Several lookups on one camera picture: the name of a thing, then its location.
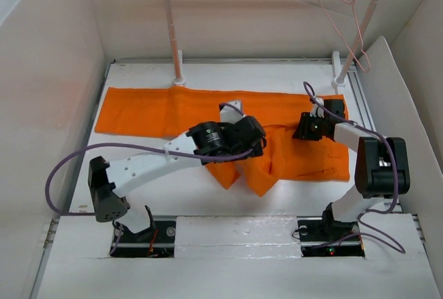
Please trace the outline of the orange trousers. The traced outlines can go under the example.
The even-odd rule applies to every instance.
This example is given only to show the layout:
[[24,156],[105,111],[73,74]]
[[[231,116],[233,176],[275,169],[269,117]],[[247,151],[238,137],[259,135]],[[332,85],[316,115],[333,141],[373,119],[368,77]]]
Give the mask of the orange trousers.
[[207,170],[229,189],[243,176],[247,186],[264,196],[279,180],[349,181],[348,148],[323,138],[293,138],[300,116],[311,110],[308,96],[252,91],[207,91],[185,87],[169,89],[109,88],[95,131],[100,134],[173,138],[198,123],[219,120],[219,105],[241,100],[266,132],[261,157],[207,165]]

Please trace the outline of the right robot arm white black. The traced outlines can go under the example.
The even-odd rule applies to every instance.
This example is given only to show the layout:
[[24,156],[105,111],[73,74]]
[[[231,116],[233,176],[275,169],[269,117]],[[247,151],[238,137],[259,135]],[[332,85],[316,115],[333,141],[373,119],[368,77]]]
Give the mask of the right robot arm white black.
[[391,199],[394,203],[410,189],[410,171],[406,141],[385,137],[345,119],[342,100],[317,98],[310,112],[303,112],[293,137],[303,141],[328,138],[356,152],[354,185],[322,214],[320,231],[327,239],[336,239],[345,225],[357,221],[360,214]]

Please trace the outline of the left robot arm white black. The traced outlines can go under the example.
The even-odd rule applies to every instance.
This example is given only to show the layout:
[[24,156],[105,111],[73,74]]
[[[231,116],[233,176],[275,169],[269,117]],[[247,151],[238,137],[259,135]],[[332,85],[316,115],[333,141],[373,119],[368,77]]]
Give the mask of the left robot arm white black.
[[161,149],[150,148],[123,160],[93,158],[88,186],[96,221],[119,223],[137,240],[149,240],[154,224],[132,210],[128,199],[131,192],[179,170],[262,156],[265,136],[257,119],[245,116],[236,123],[199,123]]

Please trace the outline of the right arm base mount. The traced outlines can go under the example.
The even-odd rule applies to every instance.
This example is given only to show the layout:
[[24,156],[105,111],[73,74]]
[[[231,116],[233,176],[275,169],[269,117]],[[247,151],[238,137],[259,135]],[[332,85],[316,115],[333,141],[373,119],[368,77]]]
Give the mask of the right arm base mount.
[[308,257],[365,257],[356,222],[339,223],[327,227],[321,217],[298,217],[292,237],[299,241],[301,256]]

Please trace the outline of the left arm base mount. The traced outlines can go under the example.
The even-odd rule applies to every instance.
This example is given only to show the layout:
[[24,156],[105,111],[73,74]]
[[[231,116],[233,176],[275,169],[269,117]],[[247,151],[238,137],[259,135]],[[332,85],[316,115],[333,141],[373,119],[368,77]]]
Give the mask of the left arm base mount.
[[154,228],[135,235],[129,230],[120,232],[119,225],[111,240],[110,256],[117,258],[174,257],[176,219],[155,219]]

